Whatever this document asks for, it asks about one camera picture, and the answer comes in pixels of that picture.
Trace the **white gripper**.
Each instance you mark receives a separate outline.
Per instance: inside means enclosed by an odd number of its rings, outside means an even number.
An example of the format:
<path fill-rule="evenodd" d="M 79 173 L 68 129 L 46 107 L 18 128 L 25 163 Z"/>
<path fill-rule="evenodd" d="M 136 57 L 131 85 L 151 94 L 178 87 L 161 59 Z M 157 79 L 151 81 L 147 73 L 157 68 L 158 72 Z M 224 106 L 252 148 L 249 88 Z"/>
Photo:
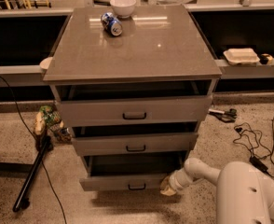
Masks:
<path fill-rule="evenodd" d="M 165 196 L 172 196 L 176 194 L 176 191 L 183 190 L 192 183 L 193 177 L 182 168 L 163 178 L 160 185 L 160 193 Z"/>

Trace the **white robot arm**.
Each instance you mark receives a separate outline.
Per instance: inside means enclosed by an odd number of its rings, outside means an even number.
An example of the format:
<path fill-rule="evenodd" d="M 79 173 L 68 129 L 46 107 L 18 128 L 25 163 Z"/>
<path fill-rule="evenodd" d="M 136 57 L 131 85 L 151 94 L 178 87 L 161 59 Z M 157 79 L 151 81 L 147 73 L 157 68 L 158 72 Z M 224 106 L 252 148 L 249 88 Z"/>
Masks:
<path fill-rule="evenodd" d="M 274 223 L 274 180 L 242 161 L 216 169 L 189 158 L 163 179 L 160 193 L 172 196 L 201 179 L 216 186 L 216 224 Z"/>

